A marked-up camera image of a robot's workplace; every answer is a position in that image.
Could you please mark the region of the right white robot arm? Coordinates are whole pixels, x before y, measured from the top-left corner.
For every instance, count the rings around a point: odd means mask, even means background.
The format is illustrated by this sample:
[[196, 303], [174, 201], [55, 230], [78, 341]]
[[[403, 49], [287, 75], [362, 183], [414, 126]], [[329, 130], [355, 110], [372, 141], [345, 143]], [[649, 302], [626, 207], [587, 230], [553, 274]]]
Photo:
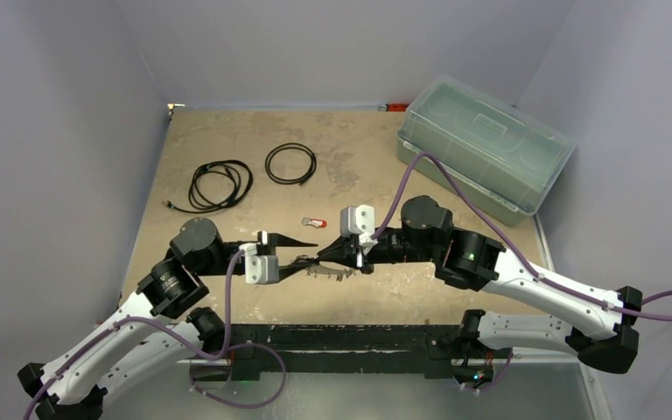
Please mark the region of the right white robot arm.
[[574, 355], [590, 368], [622, 375], [638, 354], [636, 318], [640, 291], [629, 286], [601, 289], [531, 263], [490, 237], [455, 227], [452, 211], [422, 195], [401, 207], [400, 227], [376, 240], [370, 206], [341, 212], [341, 236], [318, 252], [318, 262], [337, 263], [364, 274], [377, 264], [433, 263], [434, 276], [460, 289], [512, 298], [539, 310], [537, 315], [504, 315], [468, 310], [456, 333], [458, 349], [476, 356], [488, 350], [526, 347]]

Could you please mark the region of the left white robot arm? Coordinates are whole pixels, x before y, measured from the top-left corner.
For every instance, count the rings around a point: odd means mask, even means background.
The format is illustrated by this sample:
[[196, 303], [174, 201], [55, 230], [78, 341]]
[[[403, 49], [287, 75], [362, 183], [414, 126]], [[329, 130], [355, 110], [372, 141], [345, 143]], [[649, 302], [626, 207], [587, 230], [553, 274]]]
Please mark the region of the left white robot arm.
[[17, 378], [31, 397], [24, 418], [98, 419], [110, 397], [167, 365], [193, 355], [228, 361], [237, 348], [232, 308], [219, 316], [197, 306], [209, 293], [202, 277], [223, 275], [230, 304], [235, 276], [249, 284], [275, 284], [300, 270], [281, 266], [277, 249], [303, 245], [266, 231], [254, 240], [224, 241], [212, 220], [188, 220], [164, 259], [86, 338], [55, 360], [19, 370]]

